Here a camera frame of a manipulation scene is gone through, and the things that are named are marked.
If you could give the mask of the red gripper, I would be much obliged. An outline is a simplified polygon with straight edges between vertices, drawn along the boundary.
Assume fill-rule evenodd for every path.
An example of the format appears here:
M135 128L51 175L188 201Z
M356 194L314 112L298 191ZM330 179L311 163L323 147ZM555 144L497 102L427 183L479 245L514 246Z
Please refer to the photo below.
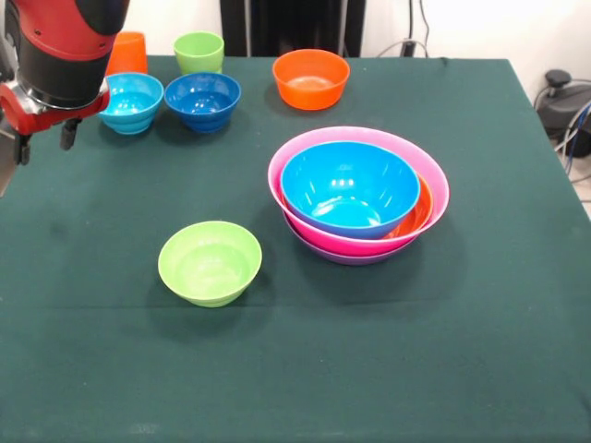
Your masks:
M17 81L1 84L1 108L8 123L17 131L14 142L16 165L30 161L31 135L63 123L60 149L70 150L76 140L78 126L89 116L103 111L110 100L108 83L104 81L97 98L81 108L62 109L34 100Z

